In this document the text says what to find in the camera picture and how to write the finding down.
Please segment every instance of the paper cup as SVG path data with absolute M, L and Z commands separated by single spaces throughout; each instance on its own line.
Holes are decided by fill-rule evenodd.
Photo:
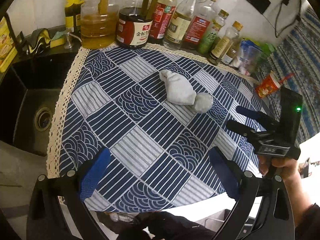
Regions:
M 270 73 L 262 82 L 261 85 L 256 87 L 256 92 L 260 98 L 264 98 L 267 95 L 277 91 L 281 85 L 274 76 L 273 73 Z

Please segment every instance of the black sink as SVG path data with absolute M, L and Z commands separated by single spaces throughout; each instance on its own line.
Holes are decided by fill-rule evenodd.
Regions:
M 13 63 L 0 83 L 0 140 L 46 156 L 52 115 L 76 52 Z

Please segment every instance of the yellow package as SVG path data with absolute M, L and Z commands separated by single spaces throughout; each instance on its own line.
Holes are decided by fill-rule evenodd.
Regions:
M 0 22 L 0 72 L 4 72 L 17 54 L 10 36 L 7 22 L 2 18 Z

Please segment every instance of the red straw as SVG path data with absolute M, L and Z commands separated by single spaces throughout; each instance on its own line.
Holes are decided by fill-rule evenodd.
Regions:
M 288 80 L 289 78 L 293 77 L 294 74 L 290 73 L 289 75 L 285 76 L 282 80 L 279 81 L 279 84 L 282 84 L 284 81 Z

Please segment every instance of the finger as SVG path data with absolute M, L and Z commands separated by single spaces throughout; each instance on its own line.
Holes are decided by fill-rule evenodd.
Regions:
M 259 171 L 260 171 L 260 173 L 261 173 L 263 176 L 265 176 L 265 175 L 268 173 L 268 171 L 269 171 L 268 165 L 266 165 L 266 164 L 260 164 L 260 165 L 259 165 Z
M 282 168 L 282 167 L 289 167 L 293 168 L 297 165 L 297 161 L 291 158 L 273 158 L 272 159 L 272 165 L 277 167 L 277 168 Z
M 264 164 L 267 160 L 267 158 L 265 156 L 262 156 L 262 155 L 258 155 L 258 159 L 259 159 L 259 162 L 261 164 Z

